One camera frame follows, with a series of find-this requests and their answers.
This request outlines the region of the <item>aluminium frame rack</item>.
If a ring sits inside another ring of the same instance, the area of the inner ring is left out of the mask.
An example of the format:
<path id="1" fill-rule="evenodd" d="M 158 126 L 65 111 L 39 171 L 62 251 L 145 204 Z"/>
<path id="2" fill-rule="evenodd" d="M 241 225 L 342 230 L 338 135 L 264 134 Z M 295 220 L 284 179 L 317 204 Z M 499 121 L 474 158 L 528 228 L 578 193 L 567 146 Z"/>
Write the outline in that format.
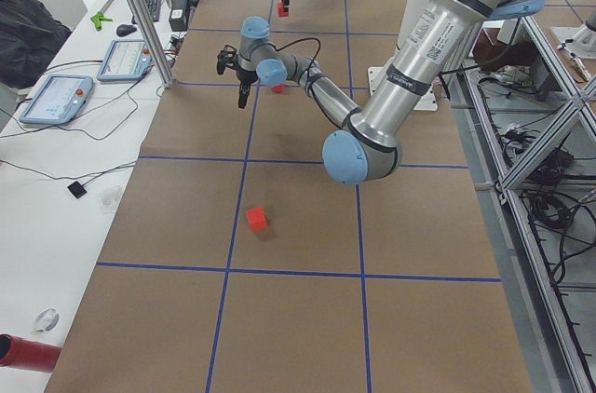
<path id="1" fill-rule="evenodd" d="M 444 80 L 535 322 L 541 392 L 595 388 L 595 22 L 490 21 Z"/>

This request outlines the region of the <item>aluminium frame post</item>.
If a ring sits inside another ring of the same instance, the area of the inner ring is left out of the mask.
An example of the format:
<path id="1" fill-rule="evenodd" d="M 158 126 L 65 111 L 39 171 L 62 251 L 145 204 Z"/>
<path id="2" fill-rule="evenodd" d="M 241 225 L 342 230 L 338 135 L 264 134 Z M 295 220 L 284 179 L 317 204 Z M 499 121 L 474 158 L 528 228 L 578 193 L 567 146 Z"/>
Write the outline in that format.
<path id="1" fill-rule="evenodd" d="M 164 88 L 170 88 L 174 83 L 166 54 L 158 37 L 152 17 L 144 0 L 127 0 L 129 8 L 137 21 L 142 38 L 149 48 L 154 67 L 156 68 Z"/>

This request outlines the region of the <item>person in black jacket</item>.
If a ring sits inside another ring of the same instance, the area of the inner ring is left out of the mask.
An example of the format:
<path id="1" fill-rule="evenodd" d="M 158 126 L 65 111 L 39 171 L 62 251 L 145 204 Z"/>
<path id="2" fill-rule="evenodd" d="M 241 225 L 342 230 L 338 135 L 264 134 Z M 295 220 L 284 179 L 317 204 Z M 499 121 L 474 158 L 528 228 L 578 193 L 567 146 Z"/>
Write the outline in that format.
<path id="1" fill-rule="evenodd" d="M 34 85 L 71 33 L 38 0 L 1 0 L 1 82 Z"/>

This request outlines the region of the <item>black computer mouse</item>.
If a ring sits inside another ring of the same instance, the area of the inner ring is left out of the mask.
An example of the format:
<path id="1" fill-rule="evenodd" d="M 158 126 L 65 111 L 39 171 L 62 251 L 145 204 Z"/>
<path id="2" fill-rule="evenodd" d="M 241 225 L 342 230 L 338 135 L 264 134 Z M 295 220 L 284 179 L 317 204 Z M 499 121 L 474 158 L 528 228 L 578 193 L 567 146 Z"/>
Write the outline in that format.
<path id="1" fill-rule="evenodd" d="M 133 24 L 120 24 L 116 27 L 115 33 L 118 37 L 125 37 L 137 31 Z"/>

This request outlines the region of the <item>teach pendant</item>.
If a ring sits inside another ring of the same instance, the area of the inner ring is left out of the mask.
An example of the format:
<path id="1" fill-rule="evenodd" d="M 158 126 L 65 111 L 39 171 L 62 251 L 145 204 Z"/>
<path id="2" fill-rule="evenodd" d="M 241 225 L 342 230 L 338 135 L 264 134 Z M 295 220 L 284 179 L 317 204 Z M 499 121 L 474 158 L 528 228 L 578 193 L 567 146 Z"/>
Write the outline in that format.
<path id="1" fill-rule="evenodd" d="M 90 76 L 48 76 L 19 121 L 26 126 L 67 124 L 79 114 L 93 89 L 94 80 Z"/>
<path id="2" fill-rule="evenodd" d="M 103 83 L 137 82 L 152 64 L 149 48 L 143 40 L 113 40 L 102 60 L 97 80 Z"/>

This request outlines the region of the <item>far teach pendant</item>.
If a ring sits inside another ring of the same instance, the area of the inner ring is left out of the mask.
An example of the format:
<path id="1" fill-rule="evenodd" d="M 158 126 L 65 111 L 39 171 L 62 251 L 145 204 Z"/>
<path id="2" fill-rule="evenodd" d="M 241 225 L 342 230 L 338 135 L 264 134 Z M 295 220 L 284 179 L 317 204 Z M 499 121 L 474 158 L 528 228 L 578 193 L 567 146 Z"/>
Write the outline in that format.
<path id="1" fill-rule="evenodd" d="M 103 83 L 137 82 L 152 64 L 149 48 L 143 40 L 113 40 L 102 60 L 97 80 Z"/>

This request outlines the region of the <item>small black square pad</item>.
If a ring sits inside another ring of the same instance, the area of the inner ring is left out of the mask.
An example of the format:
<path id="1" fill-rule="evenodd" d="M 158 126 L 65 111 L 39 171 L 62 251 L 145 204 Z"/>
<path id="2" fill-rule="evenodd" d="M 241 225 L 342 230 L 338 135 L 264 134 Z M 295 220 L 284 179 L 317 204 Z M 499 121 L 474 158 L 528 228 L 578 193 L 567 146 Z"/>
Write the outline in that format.
<path id="1" fill-rule="evenodd" d="M 88 192 L 88 190 L 85 187 L 85 185 L 83 185 L 79 181 L 74 181 L 74 182 L 70 183 L 67 186 L 67 189 L 71 193 L 71 195 L 74 198 L 76 198 L 76 199 L 81 198 L 82 196 L 84 196 Z"/>

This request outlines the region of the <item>black box with label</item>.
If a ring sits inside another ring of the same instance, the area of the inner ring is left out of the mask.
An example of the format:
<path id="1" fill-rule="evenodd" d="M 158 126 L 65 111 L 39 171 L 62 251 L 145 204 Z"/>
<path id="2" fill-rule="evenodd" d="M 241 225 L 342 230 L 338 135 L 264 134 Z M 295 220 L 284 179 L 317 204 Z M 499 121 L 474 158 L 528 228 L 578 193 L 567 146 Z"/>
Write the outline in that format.
<path id="1" fill-rule="evenodd" d="M 185 32 L 190 21 L 188 0 L 170 0 L 169 26 L 173 32 Z"/>

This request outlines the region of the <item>clear tape roll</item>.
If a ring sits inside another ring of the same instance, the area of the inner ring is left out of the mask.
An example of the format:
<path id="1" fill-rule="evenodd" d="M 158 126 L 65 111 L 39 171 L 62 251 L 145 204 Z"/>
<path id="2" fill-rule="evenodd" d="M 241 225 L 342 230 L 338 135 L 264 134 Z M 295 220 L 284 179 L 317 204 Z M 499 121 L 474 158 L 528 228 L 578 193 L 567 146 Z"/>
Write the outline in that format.
<path id="1" fill-rule="evenodd" d="M 52 331 L 60 320 L 60 313 L 55 308 L 41 311 L 34 319 L 32 334 L 41 334 Z"/>

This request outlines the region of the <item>red cylinder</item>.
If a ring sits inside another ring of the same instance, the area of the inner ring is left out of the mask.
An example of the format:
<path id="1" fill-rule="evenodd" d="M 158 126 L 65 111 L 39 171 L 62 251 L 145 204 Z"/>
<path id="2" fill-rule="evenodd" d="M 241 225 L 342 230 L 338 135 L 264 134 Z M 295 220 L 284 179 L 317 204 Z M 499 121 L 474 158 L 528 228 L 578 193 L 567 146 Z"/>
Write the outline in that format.
<path id="1" fill-rule="evenodd" d="M 1 335 L 1 366 L 25 371 L 51 373 L 61 348 L 26 340 L 10 334 Z"/>

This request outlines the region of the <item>green plastic tool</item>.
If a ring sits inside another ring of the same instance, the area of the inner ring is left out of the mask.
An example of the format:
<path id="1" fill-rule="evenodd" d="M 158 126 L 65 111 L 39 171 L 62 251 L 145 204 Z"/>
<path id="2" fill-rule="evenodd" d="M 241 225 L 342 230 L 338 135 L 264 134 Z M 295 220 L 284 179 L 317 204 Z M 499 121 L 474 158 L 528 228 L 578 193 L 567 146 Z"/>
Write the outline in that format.
<path id="1" fill-rule="evenodd" d="M 96 31 L 101 31 L 102 26 L 105 22 L 113 22 L 112 18 L 107 17 L 103 12 L 98 11 L 93 16 L 90 17 L 91 22 Z"/>

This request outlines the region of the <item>near teach pendant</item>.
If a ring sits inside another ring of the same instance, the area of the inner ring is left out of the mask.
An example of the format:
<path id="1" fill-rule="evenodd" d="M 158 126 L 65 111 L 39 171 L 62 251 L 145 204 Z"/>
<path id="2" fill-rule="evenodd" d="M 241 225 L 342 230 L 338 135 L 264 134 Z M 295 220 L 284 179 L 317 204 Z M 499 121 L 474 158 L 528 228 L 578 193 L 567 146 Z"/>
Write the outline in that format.
<path id="1" fill-rule="evenodd" d="M 79 114 L 93 89 L 94 80 L 90 76 L 48 76 L 19 121 L 26 126 L 67 124 Z"/>

